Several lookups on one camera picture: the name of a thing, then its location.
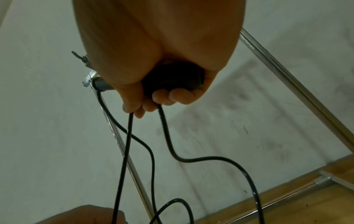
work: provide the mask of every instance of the hand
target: hand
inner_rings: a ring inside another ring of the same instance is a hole
[[[245,0],[73,0],[81,38],[95,70],[138,118],[155,103],[199,99],[231,57]],[[204,87],[161,89],[144,97],[141,80],[155,66],[193,62],[205,69]]]
[[[37,224],[111,224],[112,215],[113,209],[86,205],[53,216]],[[122,211],[118,212],[117,224],[127,224]]]

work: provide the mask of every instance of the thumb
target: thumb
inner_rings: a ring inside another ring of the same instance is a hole
[[[132,113],[139,109],[144,100],[144,90],[141,82],[129,85],[114,86],[123,100],[123,111]]]

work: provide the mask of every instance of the black handle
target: black handle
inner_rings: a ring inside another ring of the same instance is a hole
[[[160,65],[142,80],[144,94],[151,97],[159,89],[171,91],[176,88],[200,89],[204,83],[204,69],[190,62]],[[93,79],[93,87],[98,91],[113,90],[101,77]]]

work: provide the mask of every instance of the skin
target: skin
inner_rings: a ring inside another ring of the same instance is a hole
[[[85,205],[48,218],[37,224],[111,224],[113,209]],[[126,224],[124,213],[118,212],[117,224]]]
[[[190,104],[207,91],[236,47],[245,0],[73,0],[73,6],[92,66],[120,94],[123,110],[141,118],[155,103]],[[204,87],[144,97],[141,80],[174,61],[204,68]]]

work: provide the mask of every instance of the black grip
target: black grip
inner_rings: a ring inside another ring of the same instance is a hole
[[[159,89],[171,91],[176,88],[200,89],[204,83],[204,69],[190,62],[160,65],[142,80],[144,94],[148,97]],[[101,92],[113,90],[101,77],[93,79],[93,87]]]

